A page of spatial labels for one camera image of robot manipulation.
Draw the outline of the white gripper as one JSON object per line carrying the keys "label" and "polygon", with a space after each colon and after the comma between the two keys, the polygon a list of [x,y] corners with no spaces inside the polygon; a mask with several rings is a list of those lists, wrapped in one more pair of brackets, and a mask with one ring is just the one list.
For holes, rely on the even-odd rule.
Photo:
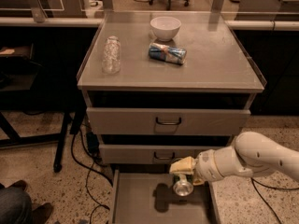
{"label": "white gripper", "polygon": [[175,161],[171,164],[169,173],[174,175],[192,175],[194,173],[192,180],[194,186],[203,185],[206,181],[214,182],[223,180],[223,176],[216,165],[214,153],[215,151],[210,149],[201,152],[196,159],[186,157]]}

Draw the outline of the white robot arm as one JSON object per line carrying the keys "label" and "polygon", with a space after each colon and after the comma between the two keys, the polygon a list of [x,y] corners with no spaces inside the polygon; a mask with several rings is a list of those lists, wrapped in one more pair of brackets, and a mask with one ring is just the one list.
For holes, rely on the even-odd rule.
{"label": "white robot arm", "polygon": [[193,184],[215,182],[226,176],[267,176],[279,171],[299,181],[299,152],[256,132],[244,132],[228,146],[200,152],[171,164],[172,175],[192,175]]}

